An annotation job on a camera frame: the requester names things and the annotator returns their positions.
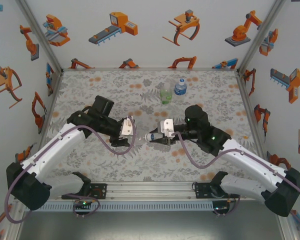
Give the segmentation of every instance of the white wall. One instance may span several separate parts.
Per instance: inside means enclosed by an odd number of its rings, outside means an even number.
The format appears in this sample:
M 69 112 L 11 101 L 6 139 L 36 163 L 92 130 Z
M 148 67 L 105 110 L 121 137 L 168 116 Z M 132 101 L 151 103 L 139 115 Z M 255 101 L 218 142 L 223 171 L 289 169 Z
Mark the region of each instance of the white wall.
M 298 154 L 298 129 L 300 129 L 300 87 L 299 98 L 289 103 L 288 91 L 270 80 L 271 68 L 289 76 L 295 68 L 300 69 L 300 2 L 287 1 L 270 30 L 278 28 L 278 38 L 268 56 L 257 52 L 248 70 L 256 69 L 255 92 L 250 101 L 254 107 L 260 104 L 271 115 L 265 147 L 271 154 L 286 158 L 293 168 L 300 171 Z M 250 91 L 251 81 L 247 83 Z M 259 122 L 260 134 L 262 120 Z M 300 197 L 295 205 L 300 212 Z
M 252 10 L 262 21 L 273 0 L 27 0 L 42 30 L 46 15 L 52 14 L 68 28 L 70 41 L 63 46 L 51 46 L 64 68 L 71 65 L 71 59 L 92 67 L 118 68 L 123 61 L 132 58 L 140 67 L 169 67 L 181 57 L 197 56 L 194 67 L 211 68 L 222 61 L 233 58 L 242 60 L 251 42 L 233 47 L 225 42 L 233 30 L 243 25 L 246 14 Z M 184 14 L 188 9 L 200 19 L 200 30 L 192 41 L 179 36 L 180 46 L 165 40 L 173 39 L 176 27 L 168 23 Z M 138 35 L 129 33 L 111 37 L 100 46 L 88 41 L 93 35 L 111 25 L 109 14 L 123 12 L 129 21 L 138 25 Z M 188 36 L 193 33 L 188 29 Z M 257 26 L 251 25 L 248 37 L 253 39 Z
M 22 98 L 18 104 L 9 109 L 15 101 L 3 91 L 0 93 L 0 214 L 4 211 L 4 199 L 7 193 L 7 166 L 15 161 L 15 154 L 21 153 L 34 142 L 38 144 L 32 153 L 38 150 L 41 135 L 35 125 L 35 117 L 31 106 L 35 91 L 39 93 L 48 111 L 53 95 L 48 97 L 46 85 L 46 63 L 48 58 L 43 49 L 39 50 L 39 59 L 30 60 L 30 52 L 26 48 L 26 38 L 20 33 L 20 25 L 29 27 L 15 1 L 0 0 L 3 11 L 0 12 L 0 66 L 9 66 L 19 75 L 22 87 L 15 90 L 17 97 Z M 34 43 L 36 37 L 30 33 Z M 12 78 L 13 86 L 17 80 Z M 36 106 L 37 113 L 42 115 L 43 109 Z

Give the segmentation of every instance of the clear plastic bottle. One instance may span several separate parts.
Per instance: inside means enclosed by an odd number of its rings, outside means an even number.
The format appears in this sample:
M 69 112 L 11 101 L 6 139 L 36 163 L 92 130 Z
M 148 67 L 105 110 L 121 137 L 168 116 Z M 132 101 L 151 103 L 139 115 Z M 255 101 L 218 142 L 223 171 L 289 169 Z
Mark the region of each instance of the clear plastic bottle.
M 162 138 L 162 134 L 160 133 L 146 133 L 146 134 L 136 134 L 136 139 L 134 142 L 135 146 L 144 145 L 146 143 L 149 143 L 152 140 L 160 139 Z
M 162 104 L 168 104 L 172 100 L 172 86 L 166 82 L 160 89 L 160 99 Z
M 187 84 L 183 78 L 181 78 L 178 83 L 175 84 L 174 86 L 174 93 L 176 95 L 184 95 L 187 92 Z

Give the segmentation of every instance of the water bottle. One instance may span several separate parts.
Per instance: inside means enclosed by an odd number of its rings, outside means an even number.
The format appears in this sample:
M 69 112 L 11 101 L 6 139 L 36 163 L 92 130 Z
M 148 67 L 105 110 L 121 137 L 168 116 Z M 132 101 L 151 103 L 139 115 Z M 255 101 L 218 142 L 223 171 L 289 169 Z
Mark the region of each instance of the water bottle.
M 135 146 L 144 145 L 146 143 L 149 143 L 152 140 L 156 140 L 156 139 L 160 139 L 160 138 L 162 138 L 161 133 L 146 133 L 146 134 L 143 134 L 143 133 L 138 133 L 137 132 L 134 145 Z
M 185 83 L 185 80 L 183 78 L 181 78 L 179 80 L 179 82 L 176 83 L 174 86 L 174 93 L 176 95 L 181 96 L 181 95 L 186 94 L 186 91 L 187 91 L 187 84 Z

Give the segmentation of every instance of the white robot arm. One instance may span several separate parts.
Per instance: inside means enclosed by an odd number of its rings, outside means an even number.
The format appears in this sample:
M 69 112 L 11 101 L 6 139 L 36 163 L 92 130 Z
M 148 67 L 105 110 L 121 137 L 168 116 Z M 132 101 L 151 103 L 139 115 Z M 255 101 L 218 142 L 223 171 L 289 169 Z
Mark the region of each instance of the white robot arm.
M 21 164 L 10 164 L 6 169 L 6 176 L 8 187 L 12 186 L 11 194 L 32 211 L 40 208 L 49 198 L 65 194 L 87 196 L 91 181 L 80 172 L 54 178 L 47 178 L 47 175 L 92 131 L 110 136 L 112 147 L 126 146 L 129 147 L 126 152 L 129 151 L 132 146 L 126 136 L 134 132 L 131 122 L 133 119 L 129 117 L 116 121 L 108 117 L 113 105 L 114 102 L 97 96 L 91 107 L 73 113 L 57 135 L 36 154 Z
M 186 124 L 181 125 L 174 125 L 173 119 L 158 122 L 158 128 L 150 134 L 159 133 L 162 134 L 162 138 L 153 138 L 150 142 L 171 145 L 180 140 L 181 137 L 183 146 L 183 140 L 191 140 L 192 142 L 197 140 L 195 143 L 202 151 L 215 157 L 221 157 L 243 169 L 255 179 L 239 178 L 220 171 L 211 181 L 211 185 L 215 188 L 214 191 L 252 198 L 264 203 L 277 215 L 283 217 L 289 215 L 300 193 L 283 181 L 279 175 L 300 188 L 300 173 L 296 169 L 291 168 L 287 171 L 245 149 L 229 134 L 212 126 L 209 123 L 207 113 L 198 105 L 190 106 L 185 110 L 185 122 Z M 200 166 L 192 160 L 188 151 L 186 154 L 191 163 L 199 169 L 205 169 L 214 162 Z

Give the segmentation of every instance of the gray floral table surface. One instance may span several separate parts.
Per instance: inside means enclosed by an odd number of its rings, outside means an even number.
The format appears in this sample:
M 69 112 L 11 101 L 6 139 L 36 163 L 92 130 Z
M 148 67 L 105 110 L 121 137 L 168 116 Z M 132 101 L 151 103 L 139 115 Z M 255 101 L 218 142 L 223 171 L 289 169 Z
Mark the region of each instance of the gray floral table surface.
M 187 92 L 182 98 L 162 105 L 160 88 L 165 82 L 186 80 Z M 197 104 L 208 113 L 212 125 L 229 133 L 237 142 L 256 152 L 245 107 L 233 71 L 66 71 L 53 110 L 46 142 L 77 110 L 92 105 L 97 95 L 114 101 L 110 117 L 116 120 L 133 115 L 138 130 L 149 132 L 157 122 L 173 118 L 184 123 L 185 109 Z M 102 135 L 109 142 L 109 137 Z M 192 142 L 186 146 L 193 159 L 207 164 L 213 159 Z M 179 142 L 171 146 L 147 143 L 135 146 L 125 155 L 110 153 L 94 135 L 78 144 L 56 166 L 49 177 L 79 171 L 93 182 L 151 182 L 211 180 L 218 171 L 238 177 L 245 173 L 224 160 L 207 169 L 194 167 Z

